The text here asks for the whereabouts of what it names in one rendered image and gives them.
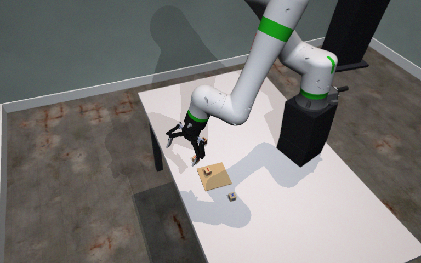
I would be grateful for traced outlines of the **tan flat mat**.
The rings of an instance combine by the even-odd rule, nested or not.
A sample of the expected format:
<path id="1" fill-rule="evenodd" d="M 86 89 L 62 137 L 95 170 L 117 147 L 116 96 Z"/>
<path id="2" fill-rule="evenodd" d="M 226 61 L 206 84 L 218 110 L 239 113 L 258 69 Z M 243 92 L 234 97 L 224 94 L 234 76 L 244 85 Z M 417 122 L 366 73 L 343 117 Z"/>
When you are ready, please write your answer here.
<path id="1" fill-rule="evenodd" d="M 204 173 L 204 168 L 207 167 L 210 167 L 210 169 L 212 170 L 212 174 L 209 176 L 206 176 Z M 197 168 L 197 171 L 205 191 L 232 184 L 222 162 Z"/>

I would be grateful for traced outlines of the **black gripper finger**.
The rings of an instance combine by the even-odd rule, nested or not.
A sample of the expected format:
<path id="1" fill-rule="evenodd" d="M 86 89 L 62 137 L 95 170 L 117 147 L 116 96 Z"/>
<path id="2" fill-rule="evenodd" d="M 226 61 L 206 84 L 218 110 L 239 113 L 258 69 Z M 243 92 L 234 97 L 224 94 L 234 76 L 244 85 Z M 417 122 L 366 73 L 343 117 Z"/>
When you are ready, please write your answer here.
<path id="1" fill-rule="evenodd" d="M 182 129 L 184 126 L 182 126 L 182 123 L 180 122 L 180 123 L 178 123 L 177 125 L 176 125 L 176 127 L 174 127 L 173 129 L 171 129 L 171 130 L 169 130 L 166 134 L 169 136 L 169 139 L 168 139 L 168 143 L 167 143 L 167 146 L 166 146 L 166 148 L 168 148 L 170 145 L 171 145 L 171 143 L 172 143 L 172 141 L 173 141 L 173 138 L 176 138 L 176 137 L 181 137 L 181 136 L 187 136 L 187 134 L 186 133 L 183 133 L 183 132 L 177 132 L 177 133 L 172 133 L 172 132 L 174 132 L 174 131 L 176 131 L 177 129 Z"/>
<path id="2" fill-rule="evenodd" d="M 191 144 L 193 145 L 193 148 L 195 150 L 196 158 L 192 164 L 192 167 L 196 164 L 196 162 L 200 159 L 203 159 L 205 157 L 205 150 L 204 150 L 204 141 L 205 139 L 201 139 L 198 137 L 198 140 L 193 141 L 192 137 L 189 137 L 189 140 L 191 141 Z M 199 145 L 198 145 L 199 143 Z"/>

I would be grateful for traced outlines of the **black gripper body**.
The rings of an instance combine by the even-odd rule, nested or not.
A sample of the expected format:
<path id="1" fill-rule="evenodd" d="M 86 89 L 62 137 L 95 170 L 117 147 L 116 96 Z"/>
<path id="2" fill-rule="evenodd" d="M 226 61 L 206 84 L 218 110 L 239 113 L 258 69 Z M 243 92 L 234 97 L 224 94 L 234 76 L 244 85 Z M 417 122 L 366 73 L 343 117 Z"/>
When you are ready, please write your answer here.
<path id="1" fill-rule="evenodd" d="M 192 135 L 191 137 L 192 137 L 193 141 L 196 141 L 196 140 L 198 140 L 198 137 L 199 137 L 199 134 L 200 134 L 201 131 L 191 130 L 186 125 L 184 125 L 184 127 L 182 128 L 182 132 L 187 134 L 187 136 L 184 136 L 184 138 L 187 139 L 188 141 L 190 141 L 189 137 L 191 135 Z"/>

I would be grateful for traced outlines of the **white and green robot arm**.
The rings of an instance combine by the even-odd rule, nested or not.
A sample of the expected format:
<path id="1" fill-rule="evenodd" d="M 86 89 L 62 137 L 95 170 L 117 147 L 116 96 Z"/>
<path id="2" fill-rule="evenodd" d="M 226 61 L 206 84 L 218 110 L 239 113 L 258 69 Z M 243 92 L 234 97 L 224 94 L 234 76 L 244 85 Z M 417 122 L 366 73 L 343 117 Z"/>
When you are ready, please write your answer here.
<path id="1" fill-rule="evenodd" d="M 302 110 L 323 111 L 338 104 L 339 92 L 349 90 L 332 86 L 336 55 L 303 42 L 295 31 L 309 0 L 245 1 L 261 21 L 246 63 L 231 94 L 207 84 L 194 89 L 184 119 L 191 130 L 202 131 L 210 116 L 234 126 L 245 123 L 277 58 L 301 75 L 295 103 Z"/>

